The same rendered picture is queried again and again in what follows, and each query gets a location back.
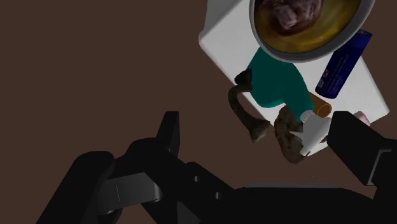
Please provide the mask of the dark blue can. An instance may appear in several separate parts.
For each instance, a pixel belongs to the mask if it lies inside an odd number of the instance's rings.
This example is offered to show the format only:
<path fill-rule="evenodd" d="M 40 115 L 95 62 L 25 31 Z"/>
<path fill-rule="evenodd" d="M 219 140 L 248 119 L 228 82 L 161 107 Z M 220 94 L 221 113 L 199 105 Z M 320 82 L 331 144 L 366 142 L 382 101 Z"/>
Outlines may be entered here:
<path fill-rule="evenodd" d="M 360 29 L 333 52 L 315 88 L 317 94 L 328 99 L 338 96 L 371 38 L 372 33 Z"/>

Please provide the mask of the teal spray bottle white nozzle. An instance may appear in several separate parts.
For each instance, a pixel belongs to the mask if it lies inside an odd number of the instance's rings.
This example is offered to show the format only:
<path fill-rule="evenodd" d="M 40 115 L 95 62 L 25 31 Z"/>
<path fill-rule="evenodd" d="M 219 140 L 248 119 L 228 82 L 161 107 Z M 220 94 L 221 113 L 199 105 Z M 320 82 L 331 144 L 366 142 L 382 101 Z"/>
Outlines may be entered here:
<path fill-rule="evenodd" d="M 309 157 L 321 151 L 319 145 L 328 135 L 331 118 L 315 114 L 310 93 L 295 65 L 274 59 L 259 48 L 247 68 L 252 73 L 251 95 L 259 106 L 273 108 L 285 104 L 294 121 L 303 123 L 301 131 L 289 131 L 302 140 L 300 154 Z"/>

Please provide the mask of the white block furniture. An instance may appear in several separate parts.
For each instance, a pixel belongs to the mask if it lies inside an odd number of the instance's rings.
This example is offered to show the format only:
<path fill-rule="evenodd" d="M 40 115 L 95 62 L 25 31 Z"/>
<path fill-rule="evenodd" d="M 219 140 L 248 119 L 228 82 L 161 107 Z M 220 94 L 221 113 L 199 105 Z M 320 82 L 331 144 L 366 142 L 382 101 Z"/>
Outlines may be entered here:
<path fill-rule="evenodd" d="M 230 0 L 234 5 L 214 24 L 206 24 L 200 33 L 199 44 L 205 53 L 234 82 L 235 77 L 246 70 L 256 51 L 256 42 L 249 22 L 249 0 Z M 292 63 L 302 75 L 309 93 L 322 97 L 315 88 L 333 52 L 310 62 Z M 255 118 L 266 119 L 273 125 L 276 114 L 282 106 L 263 108 L 253 99 L 250 92 L 239 94 L 238 100 L 244 109 Z M 389 108 L 385 103 L 362 56 L 335 99 L 329 99 L 333 112 L 327 117 L 332 119 L 336 111 L 362 111 L 370 122 L 387 115 Z"/>

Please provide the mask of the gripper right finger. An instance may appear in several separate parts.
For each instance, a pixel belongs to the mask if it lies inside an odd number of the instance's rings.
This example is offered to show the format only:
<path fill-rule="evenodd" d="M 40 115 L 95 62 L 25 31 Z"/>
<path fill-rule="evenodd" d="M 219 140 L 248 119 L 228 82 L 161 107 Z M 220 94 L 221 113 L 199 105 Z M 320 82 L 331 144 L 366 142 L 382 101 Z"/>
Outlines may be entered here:
<path fill-rule="evenodd" d="M 336 111 L 327 144 L 362 184 L 377 188 L 374 201 L 397 206 L 397 139 L 383 137 L 348 111 Z"/>

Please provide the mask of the dark brown curved figure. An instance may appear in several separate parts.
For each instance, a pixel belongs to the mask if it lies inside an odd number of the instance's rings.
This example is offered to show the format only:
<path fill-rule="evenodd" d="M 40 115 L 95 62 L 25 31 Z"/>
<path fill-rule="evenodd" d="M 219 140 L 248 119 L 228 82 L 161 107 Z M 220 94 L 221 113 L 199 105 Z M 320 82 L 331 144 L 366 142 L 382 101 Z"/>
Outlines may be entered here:
<path fill-rule="evenodd" d="M 239 73 L 234 79 L 236 85 L 228 91 L 228 102 L 236 117 L 248 130 L 251 141 L 256 143 L 267 135 L 270 122 L 266 119 L 255 118 L 250 115 L 238 100 L 237 96 L 239 94 L 252 91 L 251 80 L 252 70 L 250 68 Z"/>

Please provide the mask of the small pink object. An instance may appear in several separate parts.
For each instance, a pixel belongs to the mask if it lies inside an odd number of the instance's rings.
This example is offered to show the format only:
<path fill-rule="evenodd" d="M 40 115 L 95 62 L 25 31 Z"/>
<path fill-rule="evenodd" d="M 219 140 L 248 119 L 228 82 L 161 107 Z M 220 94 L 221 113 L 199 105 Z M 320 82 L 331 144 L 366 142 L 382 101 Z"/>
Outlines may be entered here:
<path fill-rule="evenodd" d="M 362 121 L 363 123 L 365 123 L 367 126 L 371 125 L 371 123 L 369 122 L 368 118 L 366 117 L 366 115 L 362 111 L 356 112 L 354 114 L 354 116 L 356 118 L 358 118 L 360 121 Z"/>

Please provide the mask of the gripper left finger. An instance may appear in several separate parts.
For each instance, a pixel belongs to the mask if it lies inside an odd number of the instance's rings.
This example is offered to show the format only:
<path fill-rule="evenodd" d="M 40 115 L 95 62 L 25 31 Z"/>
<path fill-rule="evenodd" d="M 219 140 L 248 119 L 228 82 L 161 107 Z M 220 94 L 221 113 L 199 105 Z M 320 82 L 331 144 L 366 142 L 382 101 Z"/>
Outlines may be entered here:
<path fill-rule="evenodd" d="M 179 113 L 168 111 L 156 137 L 134 141 L 122 156 L 78 156 L 36 224 L 117 224 L 135 204 L 156 224 L 230 224 L 233 188 L 178 151 Z"/>

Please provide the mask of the dark brown lumpy object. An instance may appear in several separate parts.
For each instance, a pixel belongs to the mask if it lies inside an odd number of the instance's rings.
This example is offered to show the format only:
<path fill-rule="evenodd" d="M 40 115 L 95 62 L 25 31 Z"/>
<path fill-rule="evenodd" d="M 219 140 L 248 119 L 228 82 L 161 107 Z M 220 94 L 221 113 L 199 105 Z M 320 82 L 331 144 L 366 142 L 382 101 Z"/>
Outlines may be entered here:
<path fill-rule="evenodd" d="M 275 137 L 285 159 L 292 164 L 301 162 L 304 159 L 300 154 L 303 148 L 302 140 L 290 132 L 303 132 L 303 123 L 297 122 L 290 109 L 284 106 L 279 110 L 274 128 Z"/>

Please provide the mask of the brown cylinder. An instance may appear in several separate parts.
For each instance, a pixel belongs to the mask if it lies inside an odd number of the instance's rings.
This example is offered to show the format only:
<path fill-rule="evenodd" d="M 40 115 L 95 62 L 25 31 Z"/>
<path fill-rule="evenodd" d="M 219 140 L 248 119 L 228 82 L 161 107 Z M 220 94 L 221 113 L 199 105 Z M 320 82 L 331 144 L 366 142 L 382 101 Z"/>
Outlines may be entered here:
<path fill-rule="evenodd" d="M 314 106 L 313 112 L 321 118 L 325 118 L 328 115 L 330 115 L 330 113 L 332 111 L 331 104 L 322 100 L 321 98 L 319 98 L 318 96 L 316 96 L 315 94 L 313 94 L 311 92 L 309 94 L 310 94 L 310 98 L 311 98 L 313 106 Z"/>

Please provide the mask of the grey bowl with brown soup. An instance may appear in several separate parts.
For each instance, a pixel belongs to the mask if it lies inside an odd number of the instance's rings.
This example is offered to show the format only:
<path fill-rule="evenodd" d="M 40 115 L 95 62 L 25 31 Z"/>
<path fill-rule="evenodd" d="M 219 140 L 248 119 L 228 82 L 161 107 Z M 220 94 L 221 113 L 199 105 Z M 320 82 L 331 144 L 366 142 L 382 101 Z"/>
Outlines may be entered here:
<path fill-rule="evenodd" d="M 260 48 L 290 63 L 320 59 L 347 43 L 376 0 L 249 0 L 249 22 Z"/>

